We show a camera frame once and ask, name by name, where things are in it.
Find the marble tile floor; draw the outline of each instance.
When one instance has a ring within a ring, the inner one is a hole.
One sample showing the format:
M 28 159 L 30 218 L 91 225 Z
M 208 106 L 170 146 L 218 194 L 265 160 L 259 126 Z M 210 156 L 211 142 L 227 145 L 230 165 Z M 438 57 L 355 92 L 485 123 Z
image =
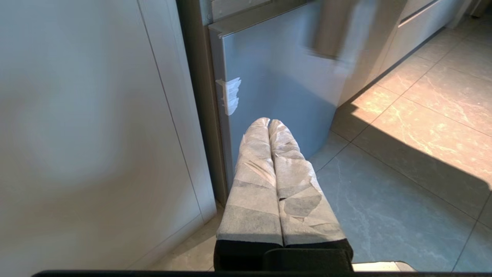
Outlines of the marble tile floor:
M 354 263 L 492 272 L 492 30 L 444 29 L 338 108 L 309 160 Z M 223 209 L 151 270 L 213 270 Z

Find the cabinet drawer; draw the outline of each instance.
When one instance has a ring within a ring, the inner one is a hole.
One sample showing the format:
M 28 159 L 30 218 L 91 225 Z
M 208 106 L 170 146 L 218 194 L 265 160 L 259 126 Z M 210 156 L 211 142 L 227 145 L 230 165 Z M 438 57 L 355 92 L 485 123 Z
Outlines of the cabinet drawer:
M 422 7 L 425 7 L 434 0 L 410 0 L 406 3 L 405 8 L 401 12 L 400 20 L 417 12 Z
M 438 0 L 400 23 L 379 74 L 448 23 L 455 15 L 459 3 L 460 0 Z

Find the cabinet door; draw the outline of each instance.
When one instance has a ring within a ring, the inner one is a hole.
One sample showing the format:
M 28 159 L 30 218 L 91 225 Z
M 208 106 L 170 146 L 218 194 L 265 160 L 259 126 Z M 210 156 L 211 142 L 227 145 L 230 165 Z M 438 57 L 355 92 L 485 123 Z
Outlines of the cabinet door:
M 379 74 L 386 71 L 395 64 L 399 59 L 412 51 L 420 43 L 424 42 L 429 36 L 441 29 L 446 23 L 453 19 L 457 9 L 461 4 L 458 0 L 438 0 L 432 5 L 424 8 L 419 12 L 413 1 L 408 1 L 404 11 L 414 10 L 414 16 L 408 18 L 411 14 L 402 14 L 396 27 L 396 34 L 384 59 Z
M 0 268 L 124 269 L 200 214 L 136 1 L 0 2 Z

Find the white tape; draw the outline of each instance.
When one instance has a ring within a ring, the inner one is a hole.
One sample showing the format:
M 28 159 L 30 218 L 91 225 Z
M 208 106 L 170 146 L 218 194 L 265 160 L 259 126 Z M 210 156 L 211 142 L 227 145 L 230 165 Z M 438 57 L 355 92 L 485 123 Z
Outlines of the white tape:
M 215 80 L 215 82 L 222 86 L 222 100 L 224 101 L 225 114 L 231 115 L 238 107 L 239 98 L 237 96 L 239 91 L 239 85 L 241 85 L 241 78 L 224 82 L 221 80 Z

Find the stainless steel refrigerator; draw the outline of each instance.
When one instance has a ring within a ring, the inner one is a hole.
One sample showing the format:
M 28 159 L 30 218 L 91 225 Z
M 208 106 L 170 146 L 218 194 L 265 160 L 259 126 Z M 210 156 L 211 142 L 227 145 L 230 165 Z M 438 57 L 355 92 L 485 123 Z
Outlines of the stainless steel refrigerator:
M 323 146 L 337 106 L 380 66 L 406 3 L 327 2 L 271 1 L 213 22 L 208 1 L 178 1 L 219 202 L 232 185 L 242 136 L 257 118 L 285 123 L 307 159 Z

